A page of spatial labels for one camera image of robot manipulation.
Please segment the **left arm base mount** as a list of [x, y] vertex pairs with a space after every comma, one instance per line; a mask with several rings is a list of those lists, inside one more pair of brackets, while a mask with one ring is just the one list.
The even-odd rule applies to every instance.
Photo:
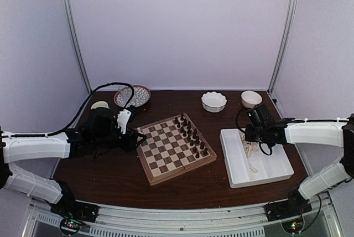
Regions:
[[94, 223], [98, 216], [99, 207], [95, 204], [78, 202], [70, 187], [62, 181], [57, 181], [61, 188], [62, 197], [56, 204], [49, 204], [51, 212], [62, 217], [60, 231], [72, 236], [78, 233], [86, 222]]

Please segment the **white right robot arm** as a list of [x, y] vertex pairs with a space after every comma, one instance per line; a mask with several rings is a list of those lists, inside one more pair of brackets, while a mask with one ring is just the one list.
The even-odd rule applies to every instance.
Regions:
[[263, 143], [271, 150], [275, 145], [308, 143], [343, 148], [343, 156], [304, 179], [284, 202], [287, 215], [296, 215], [305, 200], [353, 179], [353, 116], [348, 118], [309, 120], [283, 118], [276, 121], [264, 104], [247, 111], [250, 124], [245, 129], [247, 142]]

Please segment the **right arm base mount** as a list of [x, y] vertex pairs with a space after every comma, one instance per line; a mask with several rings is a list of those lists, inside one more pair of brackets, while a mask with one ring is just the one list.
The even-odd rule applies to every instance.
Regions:
[[313, 220], [306, 225], [304, 214], [312, 211], [312, 206], [308, 199], [305, 199], [299, 192], [300, 185], [293, 188], [288, 193], [288, 199], [280, 202], [270, 201], [264, 206], [265, 214], [268, 222], [288, 219], [291, 217], [299, 216], [300, 221], [286, 221], [282, 223], [283, 230], [291, 235], [301, 234], [307, 231], [317, 220], [322, 209], [322, 200], [319, 194], [319, 207]]

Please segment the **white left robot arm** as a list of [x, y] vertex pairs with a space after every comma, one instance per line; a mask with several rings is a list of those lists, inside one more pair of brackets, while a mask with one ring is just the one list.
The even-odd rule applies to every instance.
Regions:
[[64, 182], [21, 170], [15, 162], [40, 158], [72, 159], [91, 154], [97, 157], [99, 150], [116, 148], [134, 151], [146, 136], [128, 127], [131, 116], [128, 109], [114, 114], [101, 107], [91, 110], [86, 122], [77, 128], [37, 134], [1, 132], [1, 188], [43, 199], [58, 205], [67, 217], [76, 216], [80, 206]]

